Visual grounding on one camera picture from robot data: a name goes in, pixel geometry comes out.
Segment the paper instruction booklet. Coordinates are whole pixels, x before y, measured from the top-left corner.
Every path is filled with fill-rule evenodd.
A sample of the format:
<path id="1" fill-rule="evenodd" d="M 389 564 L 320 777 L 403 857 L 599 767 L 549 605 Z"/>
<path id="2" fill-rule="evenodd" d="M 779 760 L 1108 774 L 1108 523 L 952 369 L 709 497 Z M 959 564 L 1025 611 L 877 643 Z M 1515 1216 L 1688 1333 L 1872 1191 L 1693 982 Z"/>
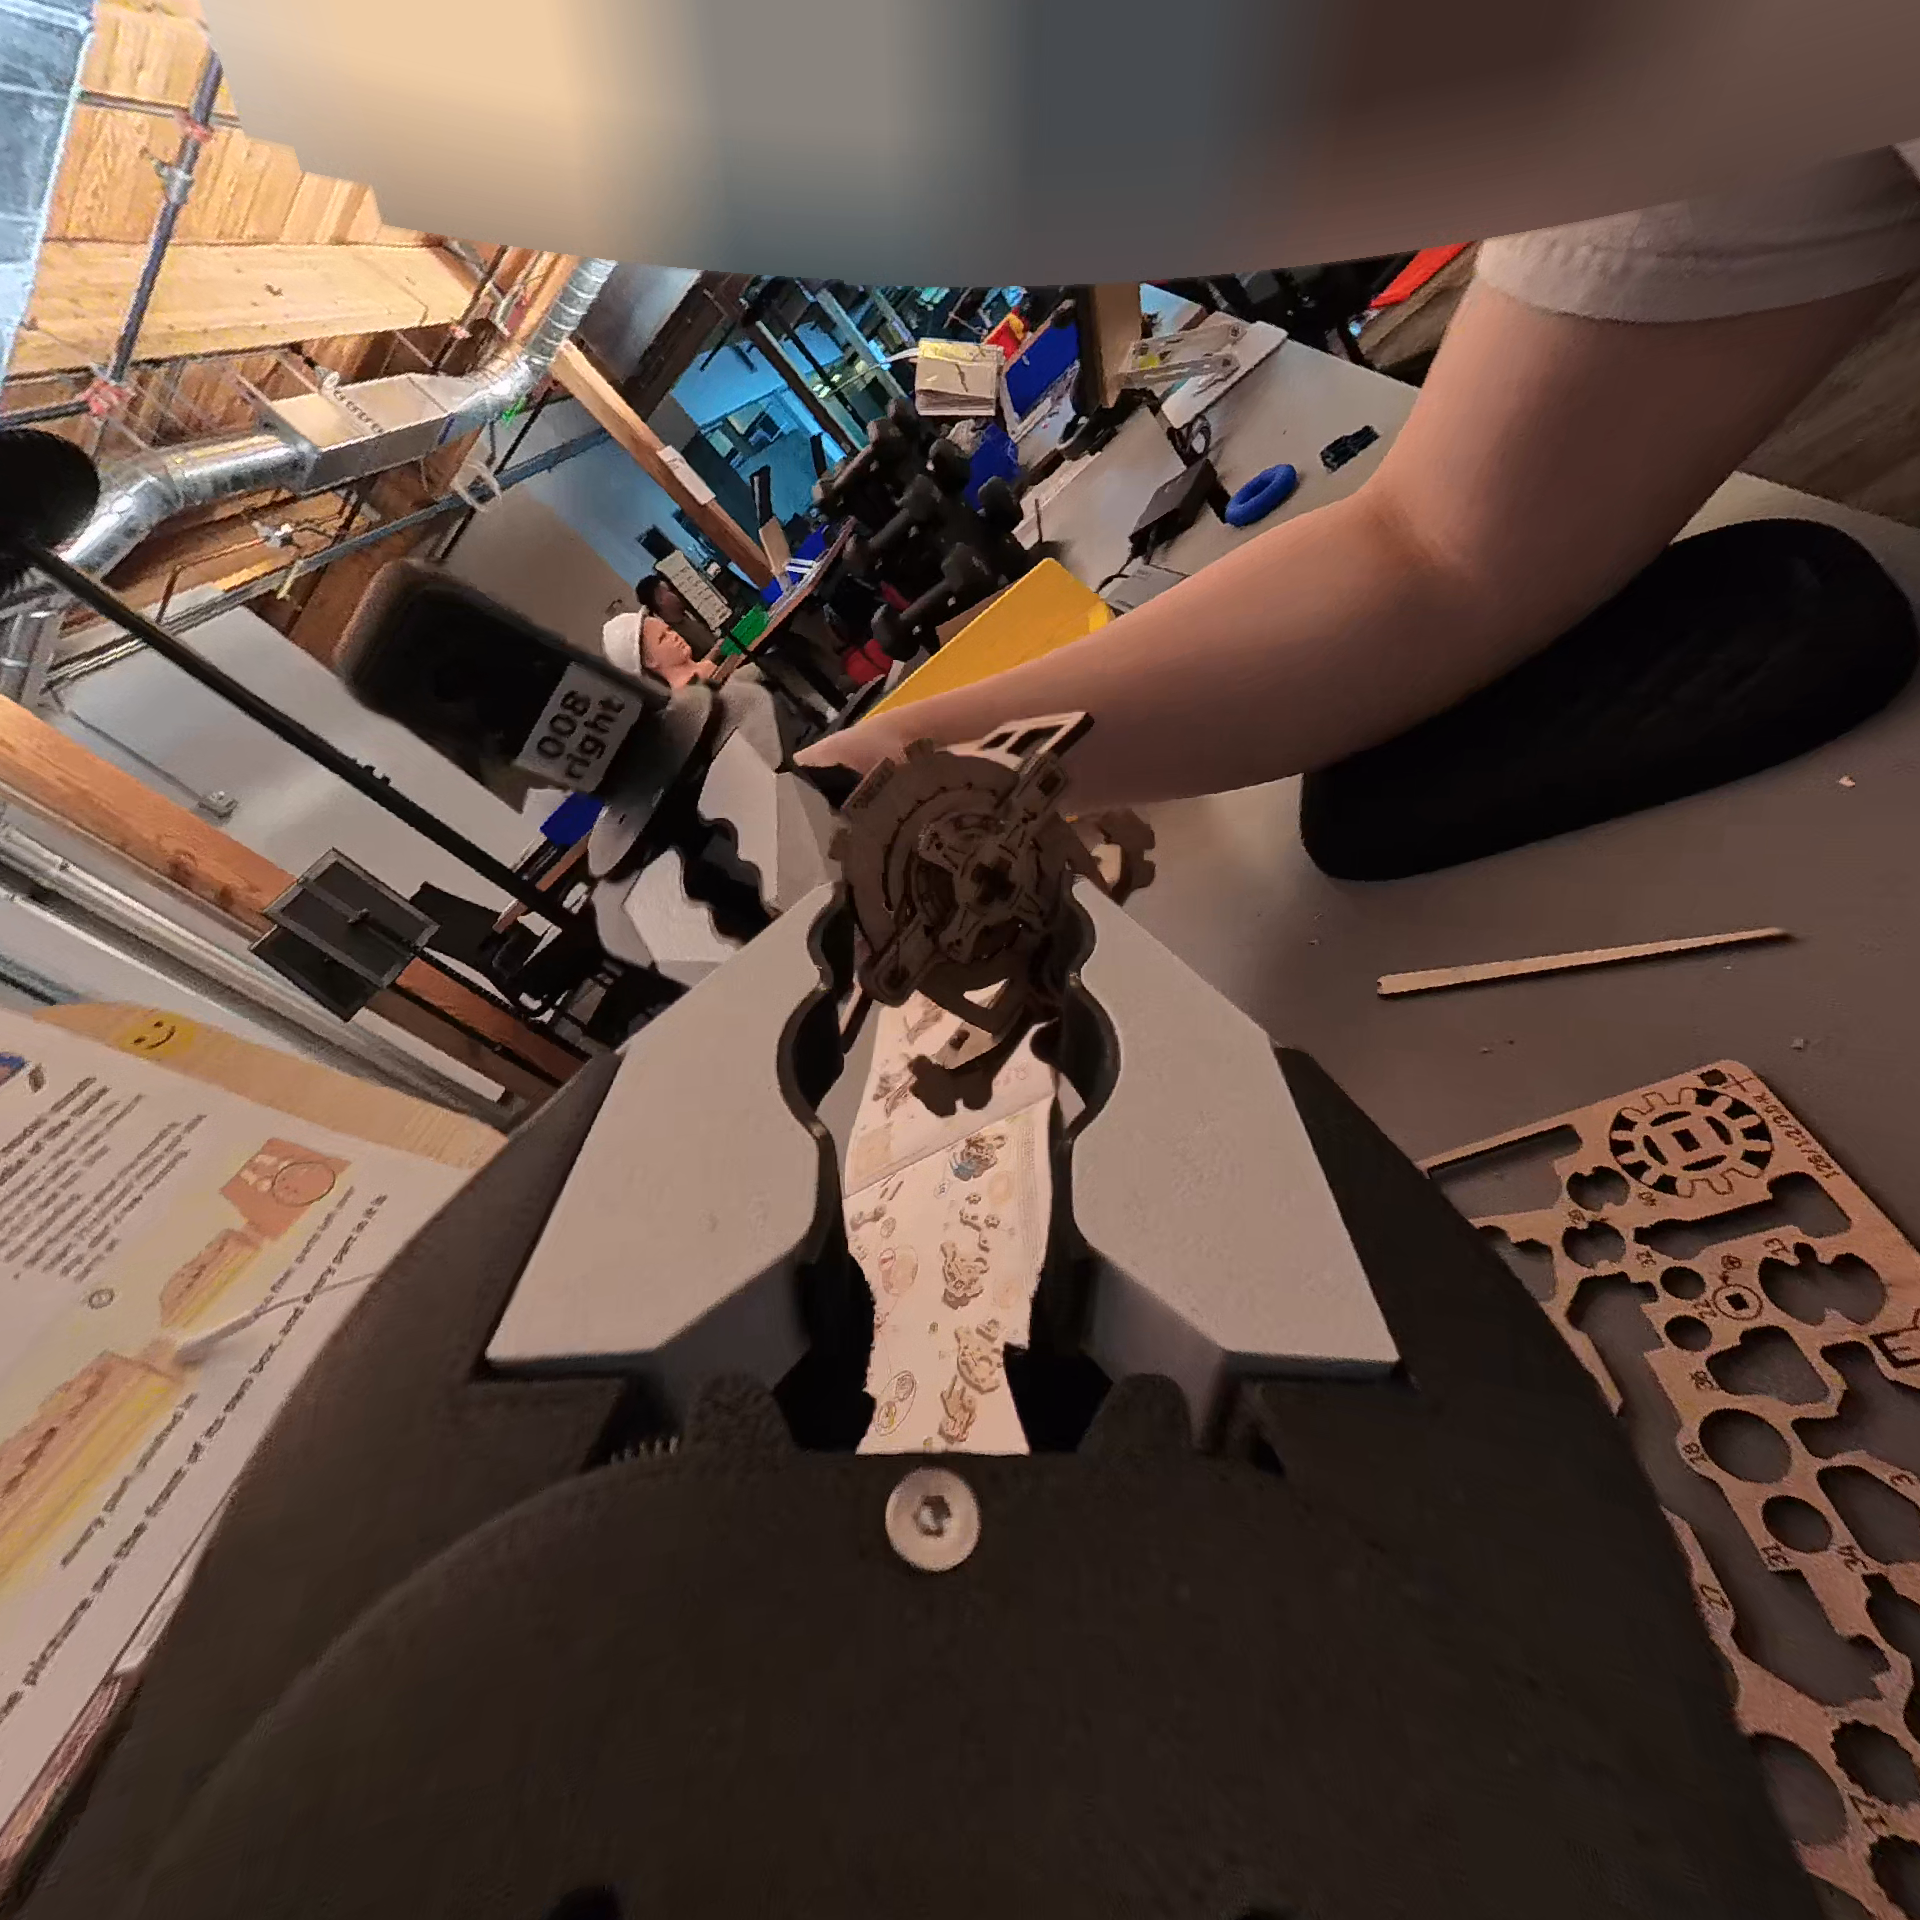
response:
<path id="1" fill-rule="evenodd" d="M 847 1251 L 872 1307 L 860 1453 L 1028 1452 L 1008 1355 L 1030 1343 L 1059 1075 L 1022 1039 L 982 1108 L 939 1117 L 910 1069 L 972 1064 L 985 1046 L 976 1022 L 920 993 L 877 1011 L 844 1169 Z"/>

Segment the black wrist rest pad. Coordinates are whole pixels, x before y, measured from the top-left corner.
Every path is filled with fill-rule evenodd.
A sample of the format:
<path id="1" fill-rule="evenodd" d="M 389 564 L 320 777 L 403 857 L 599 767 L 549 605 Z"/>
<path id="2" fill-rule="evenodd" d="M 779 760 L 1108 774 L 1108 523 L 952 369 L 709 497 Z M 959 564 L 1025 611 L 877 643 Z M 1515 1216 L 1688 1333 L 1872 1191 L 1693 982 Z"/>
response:
<path id="1" fill-rule="evenodd" d="M 1302 779 L 1335 880 L 1403 880 L 1764 772 L 1912 678 L 1915 611 L 1854 537 L 1750 518 L 1670 543 L 1499 681 Z"/>

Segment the silver ventilation duct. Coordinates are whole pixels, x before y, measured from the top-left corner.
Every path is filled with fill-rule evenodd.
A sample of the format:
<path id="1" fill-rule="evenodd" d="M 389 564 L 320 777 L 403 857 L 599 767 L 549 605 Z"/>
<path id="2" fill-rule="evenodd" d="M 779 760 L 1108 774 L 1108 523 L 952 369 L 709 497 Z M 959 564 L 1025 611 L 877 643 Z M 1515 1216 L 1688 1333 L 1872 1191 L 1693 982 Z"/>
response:
<path id="1" fill-rule="evenodd" d="M 580 261 L 527 340 L 469 375 L 383 375 L 263 400 L 247 435 L 155 448 L 108 469 L 101 502 L 59 545 L 62 560 L 102 579 L 164 520 L 220 497 L 302 496 L 433 457 L 540 388 L 614 271 L 612 257 Z"/>

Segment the black dumbbell rack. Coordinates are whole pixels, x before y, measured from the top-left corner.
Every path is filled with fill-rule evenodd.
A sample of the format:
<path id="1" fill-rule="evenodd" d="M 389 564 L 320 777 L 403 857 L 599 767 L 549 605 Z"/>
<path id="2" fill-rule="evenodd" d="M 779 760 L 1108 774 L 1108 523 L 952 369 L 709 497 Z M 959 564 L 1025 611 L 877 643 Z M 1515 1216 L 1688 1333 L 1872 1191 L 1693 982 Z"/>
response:
<path id="1" fill-rule="evenodd" d="M 910 400 L 889 401 L 814 502 L 830 539 L 808 584 L 828 621 L 899 662 L 939 649 L 941 628 L 1037 564 L 1017 537 L 1017 488 L 976 485 L 972 457 Z"/>

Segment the round wooden gear assembly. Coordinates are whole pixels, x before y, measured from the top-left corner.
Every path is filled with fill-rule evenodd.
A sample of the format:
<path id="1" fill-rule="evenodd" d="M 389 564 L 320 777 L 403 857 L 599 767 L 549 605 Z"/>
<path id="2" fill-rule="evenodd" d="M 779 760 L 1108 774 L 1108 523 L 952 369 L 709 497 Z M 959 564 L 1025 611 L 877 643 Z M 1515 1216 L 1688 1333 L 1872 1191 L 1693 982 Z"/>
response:
<path id="1" fill-rule="evenodd" d="M 941 1120 L 982 1111 L 1001 1068 L 1060 1020 L 1081 950 L 1073 885 L 1123 904 L 1157 873 L 1157 837 L 1132 808 L 1068 813 L 1068 753 L 1089 729 L 1062 711 L 959 747 L 916 737 L 838 806 L 830 857 L 860 989 L 889 1008 L 924 997 L 985 1039 L 964 1061 L 908 1061 L 915 1099 Z"/>

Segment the punched wooden parts sheet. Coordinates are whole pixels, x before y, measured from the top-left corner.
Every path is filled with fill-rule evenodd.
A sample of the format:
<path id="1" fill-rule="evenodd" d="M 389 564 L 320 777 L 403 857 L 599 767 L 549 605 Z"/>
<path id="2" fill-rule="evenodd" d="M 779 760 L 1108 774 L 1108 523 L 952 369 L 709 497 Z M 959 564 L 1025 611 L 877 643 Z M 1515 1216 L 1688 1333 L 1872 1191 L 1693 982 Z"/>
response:
<path id="1" fill-rule="evenodd" d="M 1915 1247 L 1740 1063 L 1430 1157 L 1616 1414 L 1828 1916 L 1915 1916 Z"/>

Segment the black flat device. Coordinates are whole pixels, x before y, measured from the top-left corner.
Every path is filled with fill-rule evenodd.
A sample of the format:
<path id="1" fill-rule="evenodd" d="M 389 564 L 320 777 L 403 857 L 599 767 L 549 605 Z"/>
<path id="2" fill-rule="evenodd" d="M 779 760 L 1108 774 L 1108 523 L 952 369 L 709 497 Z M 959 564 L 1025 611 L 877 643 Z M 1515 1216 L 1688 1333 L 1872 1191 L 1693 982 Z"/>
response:
<path id="1" fill-rule="evenodd" d="M 1140 510 L 1129 534 L 1129 555 L 1145 560 L 1204 518 L 1223 520 L 1229 496 L 1208 457 L 1190 459 L 1165 480 Z"/>

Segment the black boom pole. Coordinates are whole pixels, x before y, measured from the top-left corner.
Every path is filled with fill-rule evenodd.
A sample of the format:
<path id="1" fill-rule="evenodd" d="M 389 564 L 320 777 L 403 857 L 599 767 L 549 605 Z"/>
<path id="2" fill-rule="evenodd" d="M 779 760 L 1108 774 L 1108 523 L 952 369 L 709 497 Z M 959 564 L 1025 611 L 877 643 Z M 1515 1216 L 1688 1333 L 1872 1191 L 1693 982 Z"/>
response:
<path id="1" fill-rule="evenodd" d="M 585 920 L 569 911 L 556 893 L 540 892 L 515 867 L 491 857 L 464 839 L 432 812 L 400 793 L 383 774 L 335 749 L 323 734 L 299 725 L 293 716 L 256 697 L 239 678 L 198 656 L 185 639 L 155 625 L 109 588 L 96 583 L 59 552 L 59 543 L 75 537 L 101 502 L 101 471 L 81 448 L 36 427 L 3 435 L 3 545 L 4 590 L 28 572 L 38 572 L 88 611 L 104 617 L 132 639 L 143 643 L 195 684 L 238 709 L 302 757 L 343 779 L 351 791 L 419 832 L 432 846 L 459 859 L 519 904 L 536 911 L 556 928 L 582 929 Z"/>

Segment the thin wooden stick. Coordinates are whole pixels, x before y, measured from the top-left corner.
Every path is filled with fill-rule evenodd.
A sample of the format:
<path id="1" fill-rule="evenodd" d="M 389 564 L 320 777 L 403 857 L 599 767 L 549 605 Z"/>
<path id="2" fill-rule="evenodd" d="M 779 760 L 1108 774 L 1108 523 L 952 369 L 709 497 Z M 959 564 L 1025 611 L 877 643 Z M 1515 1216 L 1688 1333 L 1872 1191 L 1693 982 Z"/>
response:
<path id="1" fill-rule="evenodd" d="M 1488 963 L 1411 969 L 1398 974 L 1380 974 L 1375 993 L 1380 998 L 1413 998 L 1439 992 L 1460 992 L 1472 988 L 1499 984 L 1505 980 L 1525 980 L 1535 976 L 1563 976 L 1575 972 L 1623 969 L 1641 963 L 1655 963 L 1692 952 L 1735 950 L 1750 947 L 1788 943 L 1791 932 L 1788 928 L 1735 928 L 1721 932 L 1687 935 L 1662 942 L 1616 943 L 1597 948 L 1555 950 L 1535 956 L 1496 957 Z"/>

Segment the person's white shirt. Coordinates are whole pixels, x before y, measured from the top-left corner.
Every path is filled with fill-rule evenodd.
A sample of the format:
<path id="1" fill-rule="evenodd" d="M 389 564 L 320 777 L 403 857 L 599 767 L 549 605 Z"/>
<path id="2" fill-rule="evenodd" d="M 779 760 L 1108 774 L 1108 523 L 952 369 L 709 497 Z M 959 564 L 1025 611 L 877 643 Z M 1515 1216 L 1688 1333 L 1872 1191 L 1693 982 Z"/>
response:
<path id="1" fill-rule="evenodd" d="M 1623 324 L 1735 319 L 1917 271 L 1917 141 L 1735 191 L 1509 233 L 1477 281 L 1549 315 Z"/>

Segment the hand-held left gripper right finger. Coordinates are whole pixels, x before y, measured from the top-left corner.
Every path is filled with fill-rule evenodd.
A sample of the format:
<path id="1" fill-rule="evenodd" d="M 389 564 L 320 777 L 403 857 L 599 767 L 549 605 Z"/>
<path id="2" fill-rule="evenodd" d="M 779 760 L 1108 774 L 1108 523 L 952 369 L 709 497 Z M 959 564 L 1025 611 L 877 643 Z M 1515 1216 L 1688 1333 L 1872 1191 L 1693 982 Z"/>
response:
<path id="1" fill-rule="evenodd" d="M 1060 1197 L 1093 1361 L 1176 1384 L 1204 1441 L 1251 1380 L 1390 1376 L 1400 1349 L 1273 1039 L 1089 880 L 1071 932 Z"/>

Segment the yellow plastic bin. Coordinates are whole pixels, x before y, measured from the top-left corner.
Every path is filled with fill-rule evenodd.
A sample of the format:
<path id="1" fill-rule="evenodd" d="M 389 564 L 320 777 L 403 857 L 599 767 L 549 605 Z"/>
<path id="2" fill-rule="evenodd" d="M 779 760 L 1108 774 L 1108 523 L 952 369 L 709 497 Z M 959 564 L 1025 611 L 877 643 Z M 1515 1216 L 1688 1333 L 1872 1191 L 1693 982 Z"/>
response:
<path id="1" fill-rule="evenodd" d="M 1108 628 L 1116 611 L 1062 561 L 1040 560 L 1015 584 L 959 620 L 950 637 L 889 691 L 872 716 L 972 687 Z"/>

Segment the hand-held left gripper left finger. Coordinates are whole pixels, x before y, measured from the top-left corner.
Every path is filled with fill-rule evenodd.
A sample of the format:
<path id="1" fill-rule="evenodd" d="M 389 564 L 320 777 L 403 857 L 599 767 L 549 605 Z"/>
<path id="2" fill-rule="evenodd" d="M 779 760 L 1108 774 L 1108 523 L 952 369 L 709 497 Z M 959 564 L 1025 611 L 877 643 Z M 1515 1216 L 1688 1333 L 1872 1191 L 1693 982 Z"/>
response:
<path id="1" fill-rule="evenodd" d="M 744 1376 L 805 1448 L 856 1441 L 861 1279 L 821 1113 L 853 947 L 844 888 L 819 885 L 622 1046 L 486 1343 L 494 1376 L 614 1380 L 656 1429 Z"/>

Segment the grey square fixture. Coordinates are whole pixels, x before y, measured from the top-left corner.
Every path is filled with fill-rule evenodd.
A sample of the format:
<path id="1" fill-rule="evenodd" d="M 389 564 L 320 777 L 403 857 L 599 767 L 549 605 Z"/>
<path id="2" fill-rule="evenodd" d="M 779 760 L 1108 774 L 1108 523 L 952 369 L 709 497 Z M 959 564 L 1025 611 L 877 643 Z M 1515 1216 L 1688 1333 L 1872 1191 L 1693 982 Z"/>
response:
<path id="1" fill-rule="evenodd" d="M 325 852 L 264 910 L 251 952 L 349 1022 L 419 959 L 438 923 L 341 851 Z"/>

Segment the person's right forearm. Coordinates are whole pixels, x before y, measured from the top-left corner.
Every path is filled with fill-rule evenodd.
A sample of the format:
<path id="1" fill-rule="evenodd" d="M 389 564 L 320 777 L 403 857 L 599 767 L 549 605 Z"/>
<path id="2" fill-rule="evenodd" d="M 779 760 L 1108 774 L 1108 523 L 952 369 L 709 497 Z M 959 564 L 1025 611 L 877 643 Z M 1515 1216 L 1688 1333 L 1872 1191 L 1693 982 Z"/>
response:
<path id="1" fill-rule="evenodd" d="M 1725 319 L 1557 315 L 1473 284 L 1352 493 L 1104 631 L 805 751 L 867 774 L 915 737 L 1084 713 L 1078 812 L 1341 760 L 1575 625 L 1693 518 L 1895 303 L 1883 284 Z"/>

